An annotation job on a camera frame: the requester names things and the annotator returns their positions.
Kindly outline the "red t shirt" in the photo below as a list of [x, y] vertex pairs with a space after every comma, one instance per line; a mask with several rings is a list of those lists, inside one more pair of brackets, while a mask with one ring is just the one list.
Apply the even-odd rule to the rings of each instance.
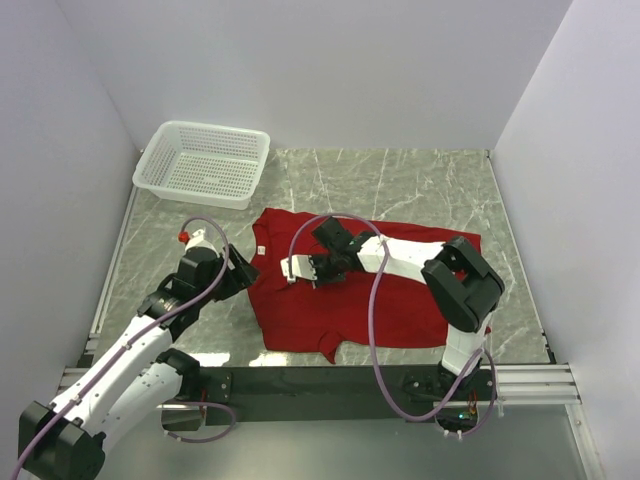
[[[323, 247], [311, 234], [308, 212], [267, 208], [253, 223], [260, 275], [248, 290], [264, 344], [273, 351], [320, 353], [335, 360], [343, 342], [368, 342], [368, 302], [374, 276], [349, 273], [340, 283], [315, 288], [302, 280], [288, 284], [280, 261], [289, 252], [316, 254]], [[428, 288], [385, 275], [375, 302], [375, 341], [379, 347], [434, 348], [445, 345], [447, 323]]]

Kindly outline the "white plastic basket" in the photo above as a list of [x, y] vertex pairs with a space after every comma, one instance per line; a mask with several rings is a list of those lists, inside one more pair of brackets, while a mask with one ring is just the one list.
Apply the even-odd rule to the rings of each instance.
[[163, 200], [245, 210], [269, 149], [262, 131], [167, 121], [145, 147], [132, 181]]

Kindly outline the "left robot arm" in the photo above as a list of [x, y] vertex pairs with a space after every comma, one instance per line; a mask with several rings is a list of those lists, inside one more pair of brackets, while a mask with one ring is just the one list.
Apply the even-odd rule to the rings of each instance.
[[211, 302], [252, 286], [259, 276], [232, 245], [186, 248], [176, 272], [139, 306], [119, 339], [75, 383], [19, 418], [17, 472], [40, 479], [94, 479], [108, 452], [141, 418], [165, 403], [235, 412], [216, 398], [198, 360], [174, 342]]

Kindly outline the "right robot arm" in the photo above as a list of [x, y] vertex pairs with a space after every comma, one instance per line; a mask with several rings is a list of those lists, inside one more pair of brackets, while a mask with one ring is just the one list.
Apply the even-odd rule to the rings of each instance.
[[439, 387], [449, 398], [464, 397], [474, 386], [489, 317], [505, 291], [504, 281], [471, 242], [463, 236], [431, 243], [401, 240], [384, 235], [374, 225], [354, 235], [334, 216], [323, 218], [312, 235], [326, 252], [291, 255], [300, 269], [299, 277], [320, 286], [343, 280], [348, 272], [374, 275], [367, 312], [371, 349], [375, 348], [375, 300], [382, 276], [412, 280], [428, 288], [447, 323]]

